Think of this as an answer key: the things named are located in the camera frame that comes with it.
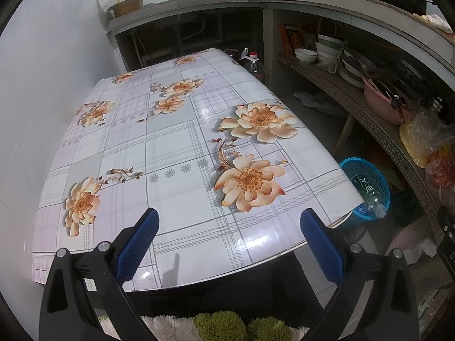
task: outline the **pipe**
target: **pipe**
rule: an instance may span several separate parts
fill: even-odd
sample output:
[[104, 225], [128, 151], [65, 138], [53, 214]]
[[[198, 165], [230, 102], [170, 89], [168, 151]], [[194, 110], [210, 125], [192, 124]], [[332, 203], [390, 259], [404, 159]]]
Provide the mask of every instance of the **pipe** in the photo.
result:
[[[218, 45], [221, 43], [231, 42], [231, 41], [241, 41], [241, 40], [248, 40], [251, 39], [250, 33], [238, 33], [238, 34], [231, 34], [229, 36], [224, 37], [224, 40], [220, 40], [218, 38], [214, 38], [212, 40], [204, 40], [194, 43], [186, 43], [182, 46], [183, 51], [192, 50], [192, 49], [208, 49], [209, 47], [213, 47], [214, 45]], [[173, 50], [174, 56], [177, 53], [177, 48]]]
[[217, 14], [217, 22], [218, 22], [218, 39], [220, 41], [224, 41], [223, 16], [221, 14]]
[[136, 35], [133, 32], [133, 33], [131, 33], [131, 36], [133, 36], [134, 49], [136, 50], [136, 55], [137, 55], [137, 58], [139, 59], [139, 65], [141, 68], [144, 68], [144, 64], [142, 63], [142, 60], [140, 59], [139, 50], [137, 49]]
[[179, 24], [176, 24], [176, 25], [173, 25], [172, 28], [174, 29], [174, 34], [175, 34], [175, 37], [177, 39], [178, 54], [180, 56], [183, 56], [185, 54], [185, 52], [183, 51], [183, 44], [182, 44], [182, 41], [181, 41], [181, 27], [180, 27]]
[[151, 53], [146, 53], [141, 56], [142, 60], [152, 61], [153, 59], [159, 58], [161, 56], [170, 55], [172, 54], [173, 48], [172, 47], [163, 47], [162, 49], [155, 50]]
[[204, 20], [204, 18], [203, 18], [202, 16], [200, 16], [199, 19], [201, 19], [201, 23], [202, 23], [201, 29], [199, 29], [199, 30], [198, 30], [197, 32], [195, 32], [195, 33], [192, 33], [192, 34], [189, 34], [189, 35], [185, 36], [184, 38], [181, 39], [182, 41], [186, 41], [186, 40], [188, 40], [189, 38], [194, 37], [194, 36], [197, 36], [198, 34], [201, 34], [202, 32], [204, 32], [204, 29], [205, 29], [205, 20]]

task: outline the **dish soap bottle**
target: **dish soap bottle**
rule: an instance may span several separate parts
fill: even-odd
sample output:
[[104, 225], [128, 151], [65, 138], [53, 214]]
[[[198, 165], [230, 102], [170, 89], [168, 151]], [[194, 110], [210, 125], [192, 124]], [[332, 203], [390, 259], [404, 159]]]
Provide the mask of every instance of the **dish soap bottle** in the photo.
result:
[[256, 79], [261, 81], [262, 84], [265, 83], [265, 73], [262, 63], [258, 59], [258, 53], [250, 53], [250, 56], [246, 56], [248, 49], [245, 49], [242, 52], [242, 59], [246, 59], [247, 62], [243, 66], [247, 71], [249, 71]]
[[383, 198], [367, 180], [363, 174], [358, 174], [352, 179], [352, 184], [365, 200], [367, 211], [375, 214], [378, 218], [384, 218], [387, 212], [383, 204]]

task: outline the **blue plastic basket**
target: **blue plastic basket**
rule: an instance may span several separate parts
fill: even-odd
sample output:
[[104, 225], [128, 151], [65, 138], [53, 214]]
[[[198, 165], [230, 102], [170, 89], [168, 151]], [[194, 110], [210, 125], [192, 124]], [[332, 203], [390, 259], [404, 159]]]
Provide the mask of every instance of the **blue plastic basket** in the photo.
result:
[[[378, 168], [361, 158], [347, 158], [340, 163], [340, 167], [350, 180], [358, 174], [363, 174], [367, 177], [370, 184], [381, 193], [384, 198], [384, 206], [388, 210], [390, 206], [390, 190], [388, 189], [387, 181]], [[374, 214], [370, 215], [369, 212], [362, 214], [358, 211], [358, 208], [355, 208], [350, 217], [340, 227], [349, 228], [365, 221], [375, 221], [376, 219], [378, 218]]]

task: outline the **shelf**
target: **shelf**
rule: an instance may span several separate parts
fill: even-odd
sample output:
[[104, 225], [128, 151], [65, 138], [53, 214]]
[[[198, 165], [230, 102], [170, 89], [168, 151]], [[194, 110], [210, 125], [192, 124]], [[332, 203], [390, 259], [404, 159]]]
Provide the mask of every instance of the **shelf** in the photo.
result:
[[425, 184], [425, 170], [414, 164], [401, 143], [398, 126], [379, 117], [365, 102], [363, 90], [352, 87], [339, 75], [324, 72], [316, 64], [303, 64], [283, 53], [277, 54], [277, 60], [326, 92], [378, 141], [414, 191], [422, 209], [430, 220], [436, 243], [439, 245], [444, 238], [442, 229], [436, 220], [439, 203]]

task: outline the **plaid pattern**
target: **plaid pattern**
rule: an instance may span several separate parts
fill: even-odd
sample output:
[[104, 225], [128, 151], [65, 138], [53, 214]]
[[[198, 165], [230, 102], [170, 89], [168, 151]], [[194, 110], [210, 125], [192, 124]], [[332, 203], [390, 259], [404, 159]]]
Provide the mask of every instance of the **plaid pattern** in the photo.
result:
[[[305, 243], [301, 212], [312, 207], [326, 225], [336, 224], [361, 198], [327, 150], [298, 121], [298, 134], [263, 144], [255, 136], [235, 141], [227, 151], [254, 154], [271, 164], [282, 160], [286, 173], [275, 178], [285, 195], [272, 204], [240, 212], [224, 207], [222, 191], [213, 189], [218, 171], [220, 120], [235, 117], [237, 105], [280, 103], [265, 86], [216, 49], [173, 59], [133, 72], [122, 82], [100, 81], [86, 103], [115, 105], [103, 125], [83, 127], [79, 114], [70, 123], [47, 175], [36, 216], [33, 280], [45, 283], [55, 251], [91, 250], [113, 241], [134, 225], [147, 207], [160, 214], [160, 228], [126, 291], [173, 287], [231, 273]], [[165, 99], [160, 88], [182, 79], [203, 79], [183, 96], [184, 107], [152, 115]], [[80, 225], [76, 237], [64, 225], [64, 201], [72, 186], [113, 168], [142, 171], [139, 179], [104, 184], [98, 192], [96, 222]], [[96, 290], [93, 281], [86, 281]]]

